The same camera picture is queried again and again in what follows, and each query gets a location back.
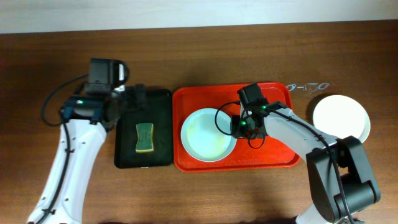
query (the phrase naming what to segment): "black tray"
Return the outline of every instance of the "black tray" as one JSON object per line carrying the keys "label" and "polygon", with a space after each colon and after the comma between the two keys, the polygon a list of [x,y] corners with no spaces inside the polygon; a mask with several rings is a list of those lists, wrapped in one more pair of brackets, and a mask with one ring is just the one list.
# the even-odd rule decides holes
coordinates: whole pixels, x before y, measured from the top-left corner
{"label": "black tray", "polygon": [[[128,112],[116,126],[114,165],[117,168],[167,166],[173,162],[172,92],[148,90],[147,108]],[[154,124],[154,151],[136,152],[136,124]]]}

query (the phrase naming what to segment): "white plate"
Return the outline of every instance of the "white plate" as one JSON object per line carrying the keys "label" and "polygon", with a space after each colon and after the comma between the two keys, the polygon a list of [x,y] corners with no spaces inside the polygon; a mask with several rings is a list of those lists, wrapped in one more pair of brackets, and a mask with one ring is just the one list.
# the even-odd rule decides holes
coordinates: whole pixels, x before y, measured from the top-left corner
{"label": "white plate", "polygon": [[[236,139],[221,133],[215,124],[217,110],[205,108],[193,112],[182,124],[181,141],[185,150],[195,159],[215,162],[227,157],[236,145]],[[231,118],[220,111],[217,124],[230,133]]]}
{"label": "white plate", "polygon": [[333,95],[322,99],[313,112],[314,126],[339,138],[354,136],[365,142],[371,121],[365,109],[354,99]]}

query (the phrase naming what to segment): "red surface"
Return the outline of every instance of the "red surface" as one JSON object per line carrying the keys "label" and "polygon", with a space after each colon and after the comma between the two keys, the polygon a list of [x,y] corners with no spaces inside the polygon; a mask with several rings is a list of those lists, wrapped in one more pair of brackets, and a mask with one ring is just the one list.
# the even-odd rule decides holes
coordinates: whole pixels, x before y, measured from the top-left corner
{"label": "red surface", "polygon": [[[258,169],[294,166],[300,160],[292,150],[269,136],[260,149],[252,149],[247,140],[238,139],[234,150],[217,162],[202,162],[190,156],[182,146],[181,127],[185,119],[203,108],[218,109],[224,103],[239,100],[237,91],[248,84],[185,87],[173,95],[174,163],[184,172],[206,172],[217,170]],[[262,94],[270,103],[281,101],[292,108],[289,91],[281,83],[259,83]],[[238,105],[228,105],[223,111],[229,116],[239,114]],[[262,139],[252,142],[254,147]]]}

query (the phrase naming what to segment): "robotic arm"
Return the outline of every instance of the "robotic arm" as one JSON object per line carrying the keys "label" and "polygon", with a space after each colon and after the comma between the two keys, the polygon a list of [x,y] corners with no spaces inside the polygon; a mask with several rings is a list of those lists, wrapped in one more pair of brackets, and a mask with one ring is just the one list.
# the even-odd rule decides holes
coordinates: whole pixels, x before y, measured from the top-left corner
{"label": "robotic arm", "polygon": [[62,123],[57,154],[28,224],[81,224],[91,170],[106,133],[112,130],[123,112],[145,107],[143,85],[126,89],[126,92],[133,91],[134,94],[124,92],[124,84],[129,77],[129,69],[124,62],[93,58],[88,76],[88,82],[81,86],[85,94],[80,95],[78,90],[60,110]]}
{"label": "robotic arm", "polygon": [[[269,103],[255,83],[238,91],[241,114],[234,115],[231,135],[278,139],[307,162],[314,202],[296,224],[334,223],[380,200],[380,190],[361,141],[338,139],[297,117],[281,102]],[[348,167],[340,176],[338,166]]]}

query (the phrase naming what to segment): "wooden table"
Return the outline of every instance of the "wooden table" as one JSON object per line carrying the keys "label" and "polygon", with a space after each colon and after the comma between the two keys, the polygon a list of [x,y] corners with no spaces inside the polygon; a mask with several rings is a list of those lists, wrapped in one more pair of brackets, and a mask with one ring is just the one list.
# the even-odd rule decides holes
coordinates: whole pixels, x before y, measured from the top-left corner
{"label": "wooden table", "polygon": [[[60,135],[41,122],[41,103],[53,88],[86,73],[91,57],[125,60],[131,85],[296,84],[294,109],[307,120],[320,95],[358,100],[371,118],[364,146],[382,199],[355,216],[367,223],[398,220],[398,21],[10,34],[0,35],[0,44],[1,223],[24,223],[33,211]],[[308,83],[329,86],[315,91]],[[306,91],[298,88],[306,84]],[[50,119],[73,89],[52,100]],[[294,217],[311,204],[302,161],[202,174],[174,165],[117,169],[114,141],[113,131],[96,158],[84,223],[253,222]]]}

